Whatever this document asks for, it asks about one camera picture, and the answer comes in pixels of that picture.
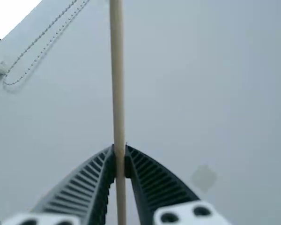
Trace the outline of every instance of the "light gray surface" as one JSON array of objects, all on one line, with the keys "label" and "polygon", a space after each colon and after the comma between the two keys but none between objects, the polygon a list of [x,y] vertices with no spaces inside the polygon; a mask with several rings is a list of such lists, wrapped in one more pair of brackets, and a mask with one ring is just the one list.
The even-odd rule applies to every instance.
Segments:
[{"label": "light gray surface", "polygon": [[[68,2],[43,0],[0,43],[5,61]],[[128,144],[234,224],[281,224],[281,0],[124,6]],[[92,1],[18,91],[0,84],[0,220],[31,209],[112,143],[108,21],[106,1]],[[28,53],[9,79],[36,54]],[[204,193],[191,176],[206,165],[217,180]],[[128,224],[137,224],[127,185]],[[111,195],[107,224],[116,221],[114,186]]]}]

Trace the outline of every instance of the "metal chain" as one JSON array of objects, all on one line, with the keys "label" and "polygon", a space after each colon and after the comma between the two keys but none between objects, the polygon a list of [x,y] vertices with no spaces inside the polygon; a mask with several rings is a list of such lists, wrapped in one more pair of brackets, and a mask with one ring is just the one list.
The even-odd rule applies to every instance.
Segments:
[{"label": "metal chain", "polygon": [[11,69],[15,67],[15,65],[18,63],[18,61],[24,56],[24,54],[32,47],[34,46],[34,44],[77,2],[77,0],[73,0],[65,10],[62,11],[61,14],[59,14],[54,21],[52,21],[49,26],[25,49],[25,51],[23,51],[20,56],[16,59],[16,61],[14,61],[14,63],[12,64],[12,66],[7,70],[7,72],[4,74],[4,80],[3,83],[10,86],[10,85],[14,85],[16,83],[18,83],[20,80],[22,80],[27,74],[28,72],[32,69],[32,67],[36,64],[36,62],[38,62],[38,60],[41,58],[41,55],[44,54],[48,48],[53,44],[53,40],[55,38],[57,38],[66,28],[67,26],[71,23],[71,21],[73,20],[73,18],[78,15],[81,10],[86,6],[86,4],[89,2],[89,0],[84,0],[78,7],[77,10],[75,10],[70,16],[69,18],[64,22],[64,24],[55,32],[55,34],[52,36],[52,38],[49,39],[49,41],[47,42],[47,44],[42,48],[42,50],[39,52],[39,54],[37,55],[37,57],[34,59],[34,61],[31,63],[31,65],[25,70],[24,74],[17,79],[14,82],[7,82],[6,78],[8,76],[8,74],[10,73]]}]

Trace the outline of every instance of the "wooden stick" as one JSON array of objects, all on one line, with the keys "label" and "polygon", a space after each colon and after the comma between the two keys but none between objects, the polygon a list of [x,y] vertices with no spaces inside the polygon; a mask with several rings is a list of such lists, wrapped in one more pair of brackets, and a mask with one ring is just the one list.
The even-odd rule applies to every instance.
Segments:
[{"label": "wooden stick", "polygon": [[114,149],[117,160],[118,225],[126,225],[125,123],[122,0],[110,0],[111,70],[113,94]]}]

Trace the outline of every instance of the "bright window light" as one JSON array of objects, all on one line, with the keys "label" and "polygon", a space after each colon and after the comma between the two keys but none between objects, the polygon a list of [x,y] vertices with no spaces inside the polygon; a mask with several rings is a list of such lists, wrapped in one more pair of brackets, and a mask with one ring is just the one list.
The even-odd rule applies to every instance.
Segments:
[{"label": "bright window light", "polygon": [[41,0],[0,0],[0,38],[4,38]]}]

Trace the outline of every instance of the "white wall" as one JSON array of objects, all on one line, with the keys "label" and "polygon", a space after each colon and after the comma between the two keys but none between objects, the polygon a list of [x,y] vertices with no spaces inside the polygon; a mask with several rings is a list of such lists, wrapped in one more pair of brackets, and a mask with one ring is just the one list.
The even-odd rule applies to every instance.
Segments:
[{"label": "white wall", "polygon": [[[43,0],[0,42],[4,62],[69,2]],[[281,0],[124,6],[128,143],[234,224],[281,224]],[[22,75],[53,33],[7,81]],[[108,4],[92,0],[28,79],[16,88],[0,81],[0,220],[29,210],[112,143],[110,63]],[[191,182],[201,165],[217,175],[207,192]],[[137,224],[127,186],[128,224]],[[116,221],[114,187],[111,194],[107,224]]]}]

